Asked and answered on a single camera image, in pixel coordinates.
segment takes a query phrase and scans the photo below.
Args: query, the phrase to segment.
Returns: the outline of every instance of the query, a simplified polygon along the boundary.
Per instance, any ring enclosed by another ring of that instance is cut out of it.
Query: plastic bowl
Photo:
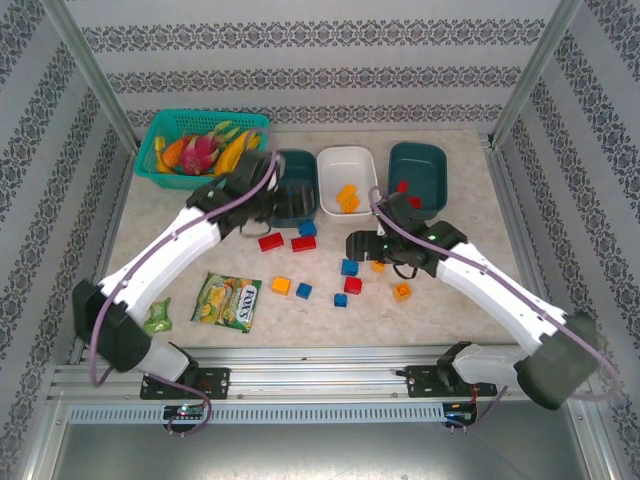
[[[312,221],[319,208],[318,198],[318,167],[316,157],[306,150],[280,150],[284,157],[284,174],[278,181],[278,189],[295,191],[298,187],[306,187],[309,195],[305,195],[305,207],[300,207],[296,200],[292,211],[276,208],[276,216],[270,220],[274,228],[297,228],[305,222]]]
[[[356,187],[360,205],[354,213],[345,214],[336,197],[348,184]],[[377,184],[373,156],[366,148],[331,147],[318,155],[320,206],[334,223],[366,222],[371,217],[369,190]]]
[[[407,194],[420,197],[420,217],[431,220],[447,204],[447,156],[435,145],[402,142],[391,149],[389,157],[389,193],[398,184],[409,183]]]

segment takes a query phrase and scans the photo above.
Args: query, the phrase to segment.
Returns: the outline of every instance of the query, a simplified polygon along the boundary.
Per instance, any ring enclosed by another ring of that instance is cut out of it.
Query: candy bag
[[[209,272],[196,299],[192,322],[236,328],[249,333],[262,281]]]

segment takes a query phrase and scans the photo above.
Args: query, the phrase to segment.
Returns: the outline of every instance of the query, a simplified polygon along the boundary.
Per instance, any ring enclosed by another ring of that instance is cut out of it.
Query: orange cube
[[[271,290],[280,295],[289,295],[289,287],[291,287],[291,280],[283,277],[276,277],[271,284]]]
[[[353,197],[358,189],[351,184],[347,184],[342,191],[336,197],[336,200],[340,205],[346,203],[351,197]]]
[[[371,270],[374,272],[382,273],[384,272],[384,267],[386,265],[382,262],[371,262]]]
[[[409,288],[408,283],[399,283],[395,287],[393,287],[393,296],[396,299],[396,302],[404,302],[411,296],[411,289]]]
[[[354,195],[342,204],[342,213],[353,213],[358,208],[358,205],[360,205],[360,199],[357,195]]]

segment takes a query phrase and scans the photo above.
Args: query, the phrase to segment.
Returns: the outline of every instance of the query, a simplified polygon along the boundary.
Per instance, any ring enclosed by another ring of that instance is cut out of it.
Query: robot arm
[[[233,174],[224,179],[224,186],[211,182],[194,191],[178,217],[135,259],[98,285],[80,282],[73,291],[76,334],[86,343],[91,341],[93,325],[106,299],[123,282],[133,265],[170,235],[173,240],[160,246],[153,258],[144,262],[126,281],[126,288],[116,295],[104,318],[97,350],[119,372],[137,369],[192,386],[197,363],[178,347],[157,337],[150,338],[141,328],[142,320],[158,294],[203,252],[216,246],[249,219],[264,222],[274,215],[282,202],[276,191],[279,169],[249,202],[219,217],[193,224],[249,191],[265,175],[268,164],[266,152],[246,152]],[[287,195],[287,198],[291,197],[295,198],[295,195]]]
[[[406,194],[394,193],[381,200],[378,207],[403,230],[448,250],[452,256],[417,245],[381,224],[382,235],[375,231],[351,234],[347,239],[347,257],[409,265],[426,271],[489,312],[519,344],[519,347],[505,351],[504,347],[459,343],[438,362],[440,380],[450,389],[455,389],[460,382],[518,386],[537,404],[557,409],[595,371],[597,362],[589,353],[510,290],[517,291],[547,317],[593,346],[596,344],[596,326],[591,318],[582,314],[569,315],[524,289],[489,263],[452,225],[437,222],[428,227],[415,214]],[[478,270],[455,258],[460,256],[485,268]],[[489,270],[497,273],[501,282],[487,275]]]

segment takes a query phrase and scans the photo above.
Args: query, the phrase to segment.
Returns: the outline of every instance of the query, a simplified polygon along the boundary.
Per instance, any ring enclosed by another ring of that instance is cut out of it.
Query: green wrapper
[[[151,317],[142,325],[142,329],[149,335],[166,332],[173,327],[168,313],[169,302],[171,302],[171,297],[167,298],[164,302],[154,302],[151,304],[151,308],[149,308]]]
[[[224,325],[249,333],[262,281],[207,275],[191,316],[192,322]]]

